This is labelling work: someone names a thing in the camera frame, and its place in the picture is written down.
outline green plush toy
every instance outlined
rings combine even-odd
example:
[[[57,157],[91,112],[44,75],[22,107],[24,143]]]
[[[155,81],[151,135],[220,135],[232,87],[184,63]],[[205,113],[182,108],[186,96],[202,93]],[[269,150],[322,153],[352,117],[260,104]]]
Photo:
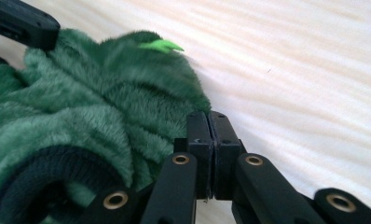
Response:
[[[0,63],[0,223],[74,223],[101,190],[158,176],[186,115],[209,100],[157,34],[96,43],[63,30],[26,68]]]

